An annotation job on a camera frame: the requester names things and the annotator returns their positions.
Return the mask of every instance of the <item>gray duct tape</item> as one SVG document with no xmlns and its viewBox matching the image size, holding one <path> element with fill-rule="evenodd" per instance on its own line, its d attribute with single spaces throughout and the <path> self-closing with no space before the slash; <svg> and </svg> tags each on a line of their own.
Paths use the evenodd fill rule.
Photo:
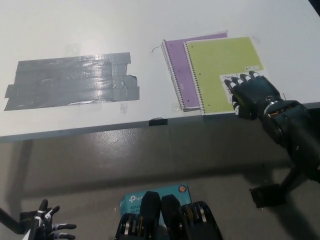
<svg viewBox="0 0 320 240">
<path fill-rule="evenodd" d="M 139 87 L 9 98 L 5 111 L 139 100 Z"/>
<path fill-rule="evenodd" d="M 88 56 L 63 57 L 41 60 L 19 61 L 16 71 L 57 70 L 70 68 L 94 68 L 107 65 L 131 63 L 130 53 L 97 54 Z"/>
<path fill-rule="evenodd" d="M 128 52 L 20 61 L 5 111 L 139 100 L 130 62 Z"/>
<path fill-rule="evenodd" d="M 17 72 L 14 84 L 37 84 L 37 81 L 59 81 L 89 79 L 89 78 L 115 78 L 127 74 L 127 65 L 110 65 L 100 67 L 78 67 L 50 70 L 33 70 Z"/>
</svg>

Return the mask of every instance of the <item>green notebook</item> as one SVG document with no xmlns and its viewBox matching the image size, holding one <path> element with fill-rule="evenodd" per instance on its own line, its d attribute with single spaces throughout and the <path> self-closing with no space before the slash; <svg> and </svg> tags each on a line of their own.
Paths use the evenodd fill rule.
<svg viewBox="0 0 320 240">
<path fill-rule="evenodd" d="M 232 112 L 232 94 L 225 79 L 265 69 L 250 37 L 184 42 L 203 115 Z"/>
</svg>

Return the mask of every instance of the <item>floor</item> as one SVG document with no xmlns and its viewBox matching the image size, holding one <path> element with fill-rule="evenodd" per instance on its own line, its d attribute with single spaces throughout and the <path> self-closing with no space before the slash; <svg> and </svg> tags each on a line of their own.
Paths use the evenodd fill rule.
<svg viewBox="0 0 320 240">
<path fill-rule="evenodd" d="M 262 130 L 228 129 L 209 121 L 2 143 L 0 206 L 17 216 L 47 198 L 61 206 L 56 223 L 77 224 L 76 239 L 111 240 L 124 194 L 183 182 L 193 201 L 208 203 L 224 239 L 320 239 L 319 184 L 257 209 L 249 188 L 281 181 L 290 160 Z M 235 130 L 243 137 L 233 139 Z M 22 237 L 2 227 L 0 239 Z"/>
</svg>

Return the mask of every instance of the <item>box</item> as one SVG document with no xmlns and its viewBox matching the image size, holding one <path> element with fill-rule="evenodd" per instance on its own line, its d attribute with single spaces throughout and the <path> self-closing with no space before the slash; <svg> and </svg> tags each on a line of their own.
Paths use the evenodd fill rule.
<svg viewBox="0 0 320 240">
<path fill-rule="evenodd" d="M 191 203 L 188 186 L 184 183 L 165 186 L 157 189 L 150 189 L 146 191 L 132 192 L 124 195 L 120 202 L 120 216 L 125 213 L 139 214 L 141 199 L 147 191 L 157 192 L 160 195 L 160 199 L 163 196 L 173 194 L 180 202 L 181 205 Z M 165 226 L 164 218 L 160 214 L 159 225 Z"/>
</svg>

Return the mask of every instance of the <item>spiral notebook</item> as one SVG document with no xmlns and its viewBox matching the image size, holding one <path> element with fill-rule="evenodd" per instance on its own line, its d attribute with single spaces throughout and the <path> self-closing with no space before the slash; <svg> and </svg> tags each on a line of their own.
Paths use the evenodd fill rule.
<svg viewBox="0 0 320 240">
<path fill-rule="evenodd" d="M 183 111 L 198 110 L 199 101 L 194 86 L 192 73 L 189 68 L 184 42 L 191 40 L 205 40 L 227 38 L 228 31 L 193 38 L 178 40 L 163 40 L 161 48 L 171 74 L 171 80 Z"/>
<path fill-rule="evenodd" d="M 256 71 L 266 75 L 250 37 L 184 42 L 203 115 L 233 112 L 225 79 Z"/>
</svg>

